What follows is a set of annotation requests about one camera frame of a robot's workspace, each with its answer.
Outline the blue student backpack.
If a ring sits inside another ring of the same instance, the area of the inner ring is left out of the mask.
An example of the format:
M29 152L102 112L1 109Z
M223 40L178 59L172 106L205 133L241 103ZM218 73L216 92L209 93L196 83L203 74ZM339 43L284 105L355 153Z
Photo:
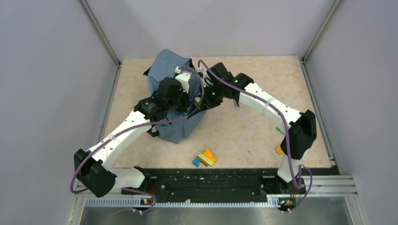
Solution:
M164 78L173 78L175 76L175 68L181 66L193 67L192 59L180 56L169 49L160 51L151 65L151 68L145 72L147 74L150 93L153 94L153 92L158 89L161 80ZM155 127L159 133L158 137L165 141L178 144L182 139L187 139L192 134L205 114L206 111L201 111L187 120L157 124Z

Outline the green cap black marker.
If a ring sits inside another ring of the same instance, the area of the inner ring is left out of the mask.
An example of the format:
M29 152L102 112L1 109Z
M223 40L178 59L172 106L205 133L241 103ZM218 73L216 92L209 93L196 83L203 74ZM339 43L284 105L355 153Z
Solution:
M285 134L279 127L276 127L276 130L283 135Z

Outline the yellow grey sharpener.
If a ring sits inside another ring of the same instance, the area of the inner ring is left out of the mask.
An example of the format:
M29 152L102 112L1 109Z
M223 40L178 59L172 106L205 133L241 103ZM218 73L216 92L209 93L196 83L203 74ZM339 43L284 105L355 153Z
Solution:
M281 148L280 145L278 145L278 146L275 148L275 151L276 151L276 153L277 153L278 155L284 154L284 152L283 152L283 150L282 150L282 148Z

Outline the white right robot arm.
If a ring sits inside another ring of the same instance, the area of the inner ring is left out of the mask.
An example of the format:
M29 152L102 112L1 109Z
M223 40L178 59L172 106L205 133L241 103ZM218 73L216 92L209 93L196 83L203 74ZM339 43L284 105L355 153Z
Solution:
M289 107L268 94L246 74L233 76L221 62L208 67L203 60L199 60L197 69L203 74L205 86L202 108L217 107L228 98L251 107L273 122L285 136L280 144L283 159L277 171L275 187L281 193L288 193L294 184L300 185L300 161L317 138L315 113Z

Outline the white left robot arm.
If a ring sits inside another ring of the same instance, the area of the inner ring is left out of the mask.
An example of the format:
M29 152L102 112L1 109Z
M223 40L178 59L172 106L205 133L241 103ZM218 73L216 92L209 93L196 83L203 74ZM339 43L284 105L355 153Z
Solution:
M89 190L101 198L114 188L134 188L138 193L149 191L151 182L136 168L114 168L118 157L154 125L167 123L167 114L175 109L186 111L190 105L191 76L182 73L164 78L158 89L134 107L128 117L107 137L87 150L74 154L75 173L70 190L78 194Z

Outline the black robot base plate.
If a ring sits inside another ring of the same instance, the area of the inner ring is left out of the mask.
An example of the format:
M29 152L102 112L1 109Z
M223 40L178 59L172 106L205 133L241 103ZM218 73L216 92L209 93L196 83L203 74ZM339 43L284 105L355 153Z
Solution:
M276 168L148 169L138 191L153 194L158 203L261 203L268 194L304 194L278 178Z

